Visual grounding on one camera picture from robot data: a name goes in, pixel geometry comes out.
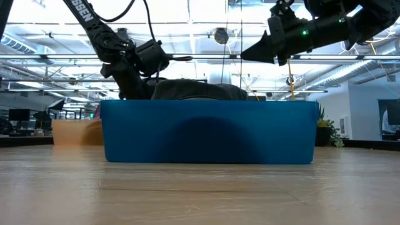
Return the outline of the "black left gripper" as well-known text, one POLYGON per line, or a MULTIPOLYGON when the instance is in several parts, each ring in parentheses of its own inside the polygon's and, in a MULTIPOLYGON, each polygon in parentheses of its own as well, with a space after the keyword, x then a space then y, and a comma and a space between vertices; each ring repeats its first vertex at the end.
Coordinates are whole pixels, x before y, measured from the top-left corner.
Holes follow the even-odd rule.
POLYGON ((112 77, 120 87, 120 99, 151 99, 153 85, 142 82, 134 64, 124 56, 114 56, 111 62, 104 62, 100 70, 104 78, 112 77))

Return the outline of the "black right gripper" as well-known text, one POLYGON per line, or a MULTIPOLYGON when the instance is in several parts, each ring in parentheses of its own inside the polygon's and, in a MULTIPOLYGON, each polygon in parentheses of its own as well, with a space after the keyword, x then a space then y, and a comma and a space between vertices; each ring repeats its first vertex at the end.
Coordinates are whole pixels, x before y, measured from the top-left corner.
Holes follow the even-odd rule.
POLYGON ((241 59, 272 63, 273 55, 284 66, 290 56, 310 52, 340 41, 335 32, 341 29, 341 18, 329 16, 307 20, 296 16, 273 16, 268 19, 270 36, 264 31, 261 39, 241 53, 241 59))

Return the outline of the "blue plastic bin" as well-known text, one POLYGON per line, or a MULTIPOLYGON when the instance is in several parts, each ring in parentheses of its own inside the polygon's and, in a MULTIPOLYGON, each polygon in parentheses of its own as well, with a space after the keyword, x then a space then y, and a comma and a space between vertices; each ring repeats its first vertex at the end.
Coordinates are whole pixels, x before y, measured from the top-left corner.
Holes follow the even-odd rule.
POLYGON ((171 128, 193 118, 226 119, 246 129, 260 164, 313 161, 316 102, 107 100, 101 102, 105 157, 119 163, 179 163, 160 157, 171 128))

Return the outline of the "black lamp hood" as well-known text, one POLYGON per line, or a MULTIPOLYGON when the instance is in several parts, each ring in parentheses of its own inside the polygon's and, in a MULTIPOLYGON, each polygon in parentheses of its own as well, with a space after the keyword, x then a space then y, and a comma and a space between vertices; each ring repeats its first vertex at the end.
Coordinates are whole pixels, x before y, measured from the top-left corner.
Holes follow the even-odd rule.
POLYGON ((57 100, 55 102, 53 102, 52 104, 50 104, 47 109, 52 109, 52 110, 62 110, 64 107, 64 103, 65 103, 65 99, 60 99, 57 100))

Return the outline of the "potted green plant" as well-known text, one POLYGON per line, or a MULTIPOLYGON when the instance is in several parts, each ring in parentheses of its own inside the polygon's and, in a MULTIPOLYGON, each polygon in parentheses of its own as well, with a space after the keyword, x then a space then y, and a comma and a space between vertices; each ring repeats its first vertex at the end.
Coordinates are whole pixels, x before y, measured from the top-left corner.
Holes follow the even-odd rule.
POLYGON ((343 148, 343 139, 339 135, 339 128, 334 126, 334 121, 325 119, 325 108, 318 102, 319 117, 317 120, 317 130, 315 146, 334 146, 336 148, 343 148))

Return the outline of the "ceiling light rail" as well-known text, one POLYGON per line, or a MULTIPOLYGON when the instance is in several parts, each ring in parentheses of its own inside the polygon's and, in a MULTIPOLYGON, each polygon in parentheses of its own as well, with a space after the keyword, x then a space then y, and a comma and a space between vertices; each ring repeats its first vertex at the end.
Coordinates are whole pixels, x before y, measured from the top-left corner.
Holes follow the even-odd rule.
MULTIPOLYGON (((240 59, 235 54, 172 54, 173 58, 192 57, 193 59, 240 59)), ((96 54, 0 54, 0 59, 98 59, 96 54)), ((291 60, 400 60, 400 55, 320 55, 297 54, 291 60)))

